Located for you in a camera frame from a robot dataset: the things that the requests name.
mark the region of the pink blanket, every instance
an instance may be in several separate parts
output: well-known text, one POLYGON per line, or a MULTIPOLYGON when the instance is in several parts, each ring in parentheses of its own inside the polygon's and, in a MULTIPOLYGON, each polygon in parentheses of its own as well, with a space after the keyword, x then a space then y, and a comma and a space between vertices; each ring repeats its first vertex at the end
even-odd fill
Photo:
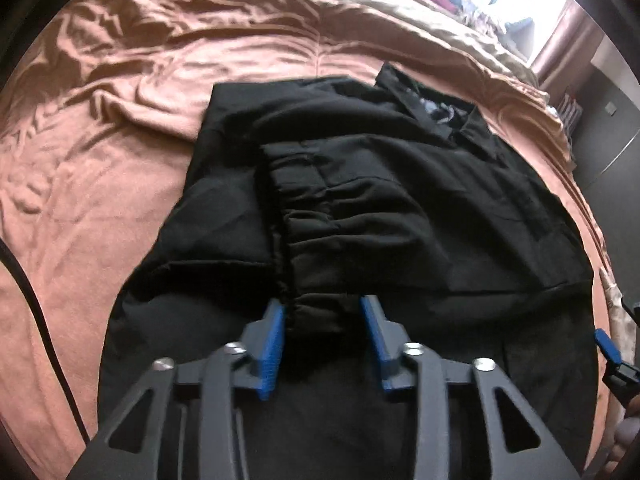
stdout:
MULTIPOLYGON (((180 196, 212 85, 337 74, 372 82, 384 60, 477 103, 571 213, 596 277, 609 267, 541 95, 409 25, 333 0, 73 0, 0 94, 0 236, 33 283, 92 432, 114 297, 180 196)), ((593 309, 608 330, 599 280, 593 309)), ((60 480, 82 441, 3 268, 0 335, 2 421, 37 475, 60 480)), ((593 446, 608 397, 601 386, 593 446)))

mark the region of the metal screw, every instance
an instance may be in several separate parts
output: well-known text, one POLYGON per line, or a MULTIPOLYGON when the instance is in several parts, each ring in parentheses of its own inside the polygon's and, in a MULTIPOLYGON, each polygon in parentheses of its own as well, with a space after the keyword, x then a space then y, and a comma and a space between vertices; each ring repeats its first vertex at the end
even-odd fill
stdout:
POLYGON ((225 345, 225 354, 244 354, 246 348, 242 343, 234 341, 233 343, 227 343, 225 345))
POLYGON ((424 354, 424 346, 420 343, 404 343, 402 352, 406 355, 422 355, 424 354))
POLYGON ((158 372, 171 370, 174 366, 175 366, 175 362, 170 357, 162 357, 160 359, 156 359, 154 363, 151 365, 153 370, 156 370, 158 372))
POLYGON ((479 357, 474 361, 474 366, 481 372, 490 372, 495 369, 495 361, 488 357, 479 357))

